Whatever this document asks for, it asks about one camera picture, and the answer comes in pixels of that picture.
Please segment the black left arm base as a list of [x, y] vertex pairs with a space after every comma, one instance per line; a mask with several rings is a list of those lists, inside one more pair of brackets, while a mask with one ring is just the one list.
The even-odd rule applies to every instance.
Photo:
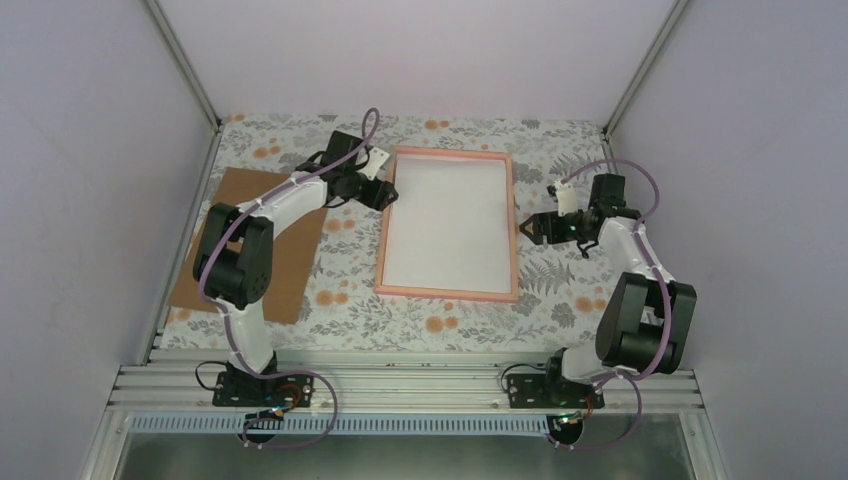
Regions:
[[309, 407], [315, 378], [294, 374], [261, 380], [235, 369], [218, 374], [212, 404], [216, 407]]

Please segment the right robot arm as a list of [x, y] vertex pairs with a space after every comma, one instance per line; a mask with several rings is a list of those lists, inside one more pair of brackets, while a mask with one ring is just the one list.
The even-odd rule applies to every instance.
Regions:
[[536, 245], [573, 243], [583, 257], [599, 247], [619, 278], [594, 342], [563, 348], [551, 358], [549, 374], [541, 382], [544, 399], [565, 407], [578, 397], [580, 383], [590, 384], [615, 372], [637, 378], [675, 372], [697, 294], [658, 260], [643, 215], [627, 205], [624, 177], [595, 176], [584, 208], [566, 181], [554, 183], [548, 191], [556, 210], [531, 215], [521, 224], [521, 232]]

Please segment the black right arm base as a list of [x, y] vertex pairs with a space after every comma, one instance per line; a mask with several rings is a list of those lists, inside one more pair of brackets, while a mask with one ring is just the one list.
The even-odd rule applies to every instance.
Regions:
[[513, 409], [602, 409], [604, 396], [589, 385], [543, 373], [508, 373], [502, 382]]

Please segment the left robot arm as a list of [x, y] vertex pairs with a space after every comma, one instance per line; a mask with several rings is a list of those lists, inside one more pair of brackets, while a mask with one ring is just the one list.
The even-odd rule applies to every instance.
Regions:
[[355, 201], [383, 211], [396, 201], [395, 186], [378, 174], [387, 151], [367, 138], [332, 133], [327, 148], [309, 157], [270, 191], [240, 204], [216, 203], [208, 211], [193, 265], [201, 298], [224, 320], [231, 365], [243, 371], [239, 392], [255, 405], [278, 391], [275, 353], [265, 334], [263, 297], [279, 235], [301, 218]]

